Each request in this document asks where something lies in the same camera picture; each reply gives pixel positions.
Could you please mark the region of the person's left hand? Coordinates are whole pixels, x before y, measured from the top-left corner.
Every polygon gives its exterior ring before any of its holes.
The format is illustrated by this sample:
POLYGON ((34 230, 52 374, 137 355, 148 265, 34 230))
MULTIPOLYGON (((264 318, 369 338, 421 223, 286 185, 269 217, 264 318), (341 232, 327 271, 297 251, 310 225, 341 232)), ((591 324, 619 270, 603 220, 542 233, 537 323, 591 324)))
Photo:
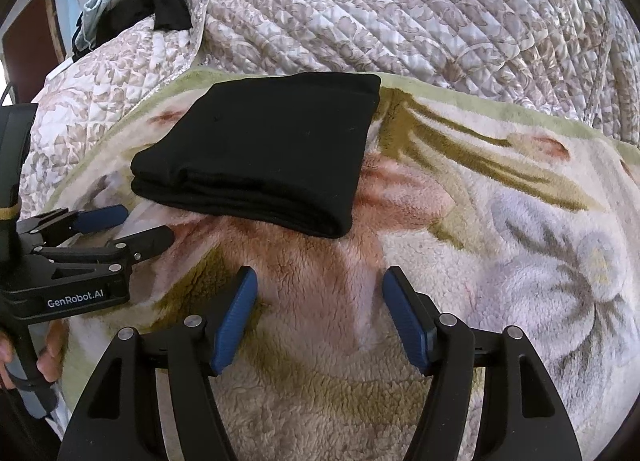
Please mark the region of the person's left hand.
MULTIPOLYGON (((65 320, 55 320, 49 323, 46 345, 41 351, 37 367, 48 382, 55 382, 61 377, 63 363, 63 349, 68 338, 68 325, 65 320)), ((6 371, 6 365, 13 360, 14 348, 6 333, 1 332, 1 380, 7 389, 14 389, 15 385, 6 371)))

